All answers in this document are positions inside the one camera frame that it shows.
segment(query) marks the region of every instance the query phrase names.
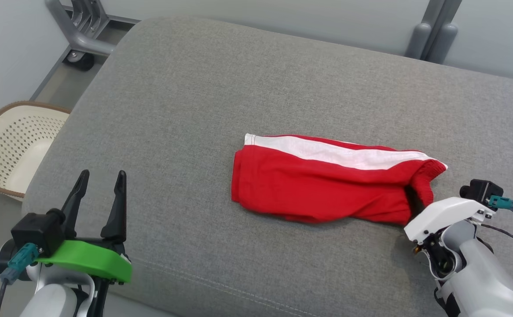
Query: caster wheel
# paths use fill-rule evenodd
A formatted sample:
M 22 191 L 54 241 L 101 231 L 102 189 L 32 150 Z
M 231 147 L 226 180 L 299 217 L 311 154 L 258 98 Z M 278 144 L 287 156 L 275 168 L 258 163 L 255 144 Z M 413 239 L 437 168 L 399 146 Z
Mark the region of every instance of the caster wheel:
M 90 68 L 92 68 L 92 66 L 94 66 L 94 55 L 92 55 L 90 53 L 85 53 L 82 56 L 82 58 L 76 62 L 69 62 L 68 56 L 67 56 L 67 57 L 65 57 L 65 60 L 63 60 L 63 63 L 65 63 L 69 66 L 78 68 L 79 70 L 82 70 L 83 72 L 86 72 L 87 70 L 90 70 Z

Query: gray table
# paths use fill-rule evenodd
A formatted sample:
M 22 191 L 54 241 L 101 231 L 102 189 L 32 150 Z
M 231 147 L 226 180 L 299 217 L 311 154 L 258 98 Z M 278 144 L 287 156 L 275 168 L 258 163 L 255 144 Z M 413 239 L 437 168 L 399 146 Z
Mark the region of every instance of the gray table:
M 230 199 L 245 133 L 416 148 L 513 198 L 513 80 L 194 18 L 141 22 L 86 90 L 23 212 L 60 207 L 91 172 L 77 234 L 97 236 L 128 172 L 133 282 L 112 291 L 185 317 L 441 317 L 427 267 L 397 227 L 304 225 Z M 491 221 L 513 232 L 513 214 Z M 513 275 L 513 241 L 481 236 Z

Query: folded red garment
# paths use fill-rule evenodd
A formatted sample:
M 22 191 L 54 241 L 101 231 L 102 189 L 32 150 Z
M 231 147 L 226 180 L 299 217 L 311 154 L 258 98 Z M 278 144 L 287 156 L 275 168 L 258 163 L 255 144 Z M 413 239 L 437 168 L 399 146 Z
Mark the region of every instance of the folded red garment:
M 231 199 L 289 221 L 343 217 L 406 225 L 410 185 L 427 206 L 447 169 L 426 154 L 301 135 L 245 135 L 235 153 Z

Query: green plastic bracket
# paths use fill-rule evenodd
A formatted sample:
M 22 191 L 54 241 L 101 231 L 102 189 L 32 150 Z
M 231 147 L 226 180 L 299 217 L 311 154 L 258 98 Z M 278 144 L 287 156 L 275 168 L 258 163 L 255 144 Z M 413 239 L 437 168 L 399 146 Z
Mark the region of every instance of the green plastic bracket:
M 132 280 L 132 265 L 123 257 L 83 241 L 65 240 L 51 257 L 40 257 L 36 261 L 118 282 L 130 283 Z

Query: beige plastic basket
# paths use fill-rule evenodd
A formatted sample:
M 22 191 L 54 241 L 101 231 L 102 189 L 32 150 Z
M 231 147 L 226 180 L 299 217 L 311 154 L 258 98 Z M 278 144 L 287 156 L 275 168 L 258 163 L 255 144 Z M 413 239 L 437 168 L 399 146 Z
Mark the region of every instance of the beige plastic basket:
M 38 102 L 0 110 L 0 193 L 22 200 L 70 111 Z

